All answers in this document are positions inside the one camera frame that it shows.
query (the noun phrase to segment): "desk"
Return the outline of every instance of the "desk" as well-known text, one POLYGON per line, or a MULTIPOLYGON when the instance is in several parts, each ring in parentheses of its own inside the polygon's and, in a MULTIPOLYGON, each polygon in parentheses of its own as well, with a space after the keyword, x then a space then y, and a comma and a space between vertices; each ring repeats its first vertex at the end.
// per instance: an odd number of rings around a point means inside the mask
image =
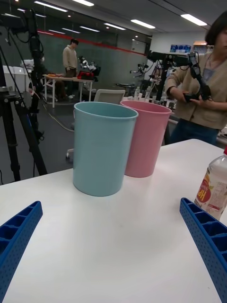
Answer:
POLYGON ((222 154, 164 146, 152 177, 109 197, 79 192, 71 169, 0 186, 0 224, 35 200, 44 211, 3 303, 220 303, 179 207, 222 154))
MULTIPOLYGON (((55 102, 55 82, 57 80, 90 83, 89 101, 91 101, 92 83, 94 82, 93 80, 82 80, 82 79, 78 79, 77 77, 65 78, 65 77, 51 77, 51 76, 48 76, 48 75, 44 75, 45 99, 47 100, 47 87, 49 86, 49 87, 52 88, 52 107, 53 108, 54 108, 54 102, 55 102)), ((80 102, 82 101, 82 90, 83 90, 83 85, 80 86, 80 94, 79 94, 79 101, 80 102)))

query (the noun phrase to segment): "cup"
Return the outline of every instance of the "cup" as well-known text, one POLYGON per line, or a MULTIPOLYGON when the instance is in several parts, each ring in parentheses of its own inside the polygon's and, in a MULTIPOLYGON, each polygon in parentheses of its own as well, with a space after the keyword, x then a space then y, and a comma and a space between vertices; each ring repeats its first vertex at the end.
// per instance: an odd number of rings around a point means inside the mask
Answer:
POLYGON ((171 110, 154 103, 139 101, 122 101, 121 105, 139 113, 125 174, 136 178, 151 176, 171 110))
POLYGON ((73 184, 91 196, 121 189, 138 113, 104 102, 75 106, 73 184))

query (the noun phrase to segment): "bottle label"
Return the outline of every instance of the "bottle label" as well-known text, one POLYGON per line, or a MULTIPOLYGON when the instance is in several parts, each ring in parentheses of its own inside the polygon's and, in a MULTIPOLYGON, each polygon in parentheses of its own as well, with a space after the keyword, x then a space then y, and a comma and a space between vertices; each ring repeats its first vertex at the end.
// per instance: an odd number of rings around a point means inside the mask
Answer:
POLYGON ((207 173, 195 198, 195 204, 219 220, 227 206, 227 183, 220 182, 207 169, 207 173))

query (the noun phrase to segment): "man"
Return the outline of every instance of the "man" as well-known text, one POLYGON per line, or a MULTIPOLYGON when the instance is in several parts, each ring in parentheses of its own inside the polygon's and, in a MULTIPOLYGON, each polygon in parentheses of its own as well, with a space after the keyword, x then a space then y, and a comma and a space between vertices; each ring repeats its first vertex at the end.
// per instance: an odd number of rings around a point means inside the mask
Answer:
MULTIPOLYGON (((72 78, 77 76, 77 48, 79 41, 71 39, 70 45, 68 45, 63 51, 63 64, 66 70, 66 78, 72 78)), ((68 81, 68 96, 69 99, 73 99, 72 95, 73 82, 68 81)))

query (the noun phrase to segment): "light blue cup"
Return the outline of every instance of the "light blue cup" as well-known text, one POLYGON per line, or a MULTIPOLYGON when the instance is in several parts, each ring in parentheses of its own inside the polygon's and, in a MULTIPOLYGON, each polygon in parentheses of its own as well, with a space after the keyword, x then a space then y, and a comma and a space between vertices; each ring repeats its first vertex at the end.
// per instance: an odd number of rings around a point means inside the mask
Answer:
POLYGON ((103 102, 74 108, 73 184, 91 196, 113 195, 122 187, 138 113, 103 102))

